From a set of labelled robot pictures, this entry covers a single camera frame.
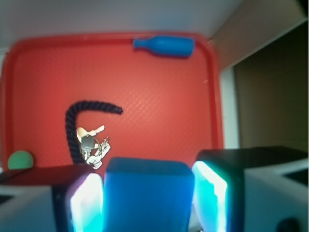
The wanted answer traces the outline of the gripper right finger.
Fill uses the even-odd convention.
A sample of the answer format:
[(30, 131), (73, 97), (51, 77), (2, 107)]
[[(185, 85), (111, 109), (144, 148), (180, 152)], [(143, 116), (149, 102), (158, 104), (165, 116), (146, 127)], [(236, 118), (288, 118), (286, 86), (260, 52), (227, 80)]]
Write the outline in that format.
[(283, 146), (202, 150), (192, 170), (202, 231), (308, 231), (307, 152)]

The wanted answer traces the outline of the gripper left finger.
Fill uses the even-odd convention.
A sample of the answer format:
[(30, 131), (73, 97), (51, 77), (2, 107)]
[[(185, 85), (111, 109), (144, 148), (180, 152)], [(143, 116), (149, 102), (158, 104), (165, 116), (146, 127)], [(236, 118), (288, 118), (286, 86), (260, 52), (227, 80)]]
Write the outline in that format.
[(103, 180), (86, 166), (7, 170), (0, 175), (2, 232), (103, 231)]

